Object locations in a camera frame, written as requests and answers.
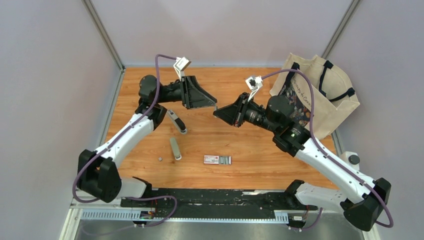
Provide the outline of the red white staple box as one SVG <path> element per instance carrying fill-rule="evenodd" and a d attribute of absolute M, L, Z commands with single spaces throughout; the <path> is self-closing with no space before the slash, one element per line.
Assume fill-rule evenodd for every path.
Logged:
<path fill-rule="evenodd" d="M 223 155 L 205 155 L 203 163 L 206 165 L 231 165 L 232 157 Z"/>

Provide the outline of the grey-green stapler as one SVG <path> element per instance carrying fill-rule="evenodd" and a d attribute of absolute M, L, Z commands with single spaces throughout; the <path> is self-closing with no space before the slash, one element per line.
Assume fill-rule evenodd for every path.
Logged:
<path fill-rule="evenodd" d="M 176 161 L 179 161 L 182 159 L 182 154 L 181 154 L 181 150 L 180 147 L 178 145 L 177 139 L 175 137 L 171 137 L 169 139 L 170 145 L 171 145 L 171 149 L 172 149 L 172 153 L 174 156 L 174 159 Z"/>

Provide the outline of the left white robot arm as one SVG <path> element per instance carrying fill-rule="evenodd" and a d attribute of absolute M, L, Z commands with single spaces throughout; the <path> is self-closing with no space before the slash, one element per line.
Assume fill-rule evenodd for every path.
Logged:
<path fill-rule="evenodd" d="M 162 123 L 168 111 L 162 103 L 181 102 L 189 110 L 214 107 L 218 102 L 194 75 L 183 76 L 168 85 L 162 85 L 154 75 L 146 75 L 139 82 L 138 94 L 138 107 L 128 123 L 103 145 L 80 153 L 74 190 L 81 190 L 96 201 L 109 203 L 116 198 L 133 198 L 140 207 L 148 207 L 153 201 L 148 183 L 137 177 L 120 177 L 120 165 Z"/>

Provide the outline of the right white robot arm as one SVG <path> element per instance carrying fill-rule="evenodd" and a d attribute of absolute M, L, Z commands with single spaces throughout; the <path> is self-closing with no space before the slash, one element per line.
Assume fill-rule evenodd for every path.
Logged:
<path fill-rule="evenodd" d="M 334 190 L 294 180 L 286 189 L 286 205 L 293 210 L 311 205 L 334 211 L 354 227 L 369 232 L 387 210 L 391 183 L 383 177 L 373 179 L 327 151 L 309 130 L 290 118 L 294 107 L 284 96 L 272 96 L 266 106 L 249 97 L 244 92 L 213 115 L 237 128 L 248 122 L 272 132 L 272 141 L 282 152 L 312 166 L 338 187 Z"/>

